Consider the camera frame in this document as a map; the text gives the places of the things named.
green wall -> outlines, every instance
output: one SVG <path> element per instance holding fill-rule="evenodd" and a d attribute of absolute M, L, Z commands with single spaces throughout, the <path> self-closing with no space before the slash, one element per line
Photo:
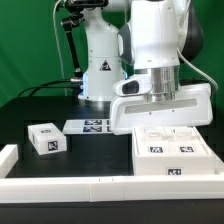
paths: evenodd
<path fill-rule="evenodd" d="M 204 31 L 204 48 L 193 63 L 210 74 L 219 84 L 212 102 L 224 111 L 224 1 L 193 0 Z M 52 12 L 54 0 L 1 1 L 0 13 L 0 106 L 16 97 L 25 88 L 61 79 L 59 59 L 54 38 Z M 60 21 L 68 14 L 57 14 L 59 38 L 65 62 L 65 78 L 73 76 L 70 53 Z M 107 20 L 121 26 L 123 14 L 106 14 Z M 87 67 L 83 28 L 74 32 L 81 67 Z M 182 66 L 184 77 L 196 75 Z M 44 95 L 64 94 L 63 90 L 44 90 Z"/>

black sticker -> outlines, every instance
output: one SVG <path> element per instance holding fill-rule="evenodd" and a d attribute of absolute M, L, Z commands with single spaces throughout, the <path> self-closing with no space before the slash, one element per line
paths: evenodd
<path fill-rule="evenodd" d="M 151 153 L 163 153 L 163 147 L 150 147 Z"/>
<path fill-rule="evenodd" d="M 111 68 L 106 60 L 104 61 L 103 65 L 101 66 L 100 71 L 111 71 Z"/>
<path fill-rule="evenodd" d="M 189 146 L 189 147 L 180 147 L 180 151 L 183 153 L 191 153 L 194 152 L 193 147 Z"/>
<path fill-rule="evenodd" d="M 102 120 L 86 120 L 84 125 L 102 125 Z"/>
<path fill-rule="evenodd" d="M 83 128 L 84 133 L 99 133 L 102 132 L 102 127 L 84 127 Z"/>
<path fill-rule="evenodd" d="M 110 126 L 107 126 L 107 132 L 111 132 Z"/>
<path fill-rule="evenodd" d="M 167 174 L 170 175 L 170 176 L 181 175 L 182 174 L 182 169 L 168 169 Z"/>
<path fill-rule="evenodd" d="M 33 135 L 33 144 L 35 145 L 35 137 L 34 137 L 34 135 Z"/>
<path fill-rule="evenodd" d="M 58 150 L 58 142 L 53 141 L 53 142 L 48 142 L 48 151 L 55 151 Z"/>
<path fill-rule="evenodd" d="M 51 130 L 43 130 L 41 133 L 46 134 L 46 133 L 51 133 Z"/>

white cube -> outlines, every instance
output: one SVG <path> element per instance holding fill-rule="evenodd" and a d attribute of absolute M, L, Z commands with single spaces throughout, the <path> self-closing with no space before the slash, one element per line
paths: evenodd
<path fill-rule="evenodd" d="M 214 174 L 215 154 L 196 128 L 133 129 L 135 175 Z"/>
<path fill-rule="evenodd" d="M 53 123 L 30 125 L 28 135 L 39 155 L 67 150 L 66 137 Z"/>

white platform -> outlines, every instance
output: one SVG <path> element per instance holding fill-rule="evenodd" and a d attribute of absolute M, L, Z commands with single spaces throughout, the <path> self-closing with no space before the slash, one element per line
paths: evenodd
<path fill-rule="evenodd" d="M 0 179 L 0 203 L 224 199 L 224 163 L 212 158 L 214 172 L 200 175 Z"/>

black cable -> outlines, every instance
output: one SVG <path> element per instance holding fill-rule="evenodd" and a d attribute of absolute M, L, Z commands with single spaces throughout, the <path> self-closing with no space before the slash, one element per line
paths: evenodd
<path fill-rule="evenodd" d="M 31 89 L 34 89 L 34 90 L 38 89 L 37 91 L 39 91 L 40 89 L 63 89 L 63 88 L 67 88 L 67 89 L 70 88 L 70 89 L 72 89 L 72 88 L 75 88 L 75 87 L 80 87 L 80 85 L 71 85 L 71 86 L 37 86 L 37 87 L 30 87 L 30 88 L 24 89 L 22 92 L 20 92 L 17 97 L 21 97 L 21 95 L 23 93 L 25 93 L 26 91 L 29 91 Z"/>
<path fill-rule="evenodd" d="M 215 94 L 215 87 L 210 83 L 208 80 L 204 79 L 182 79 L 180 80 L 181 86 L 187 86 L 187 85 L 195 85 L 195 84 L 202 84 L 202 83 L 209 83 L 211 86 L 211 96 Z"/>
<path fill-rule="evenodd" d="M 70 79 L 63 79 L 63 80 L 56 80 L 56 81 L 52 81 L 52 82 L 47 82 L 44 83 L 42 85 L 40 85 L 39 87 L 37 87 L 36 89 L 34 89 L 29 96 L 33 96 L 37 91 L 39 91 L 43 86 L 50 86 L 50 85 L 55 85 L 55 84 L 59 84 L 59 83 L 67 83 L 67 82 L 71 82 Z"/>

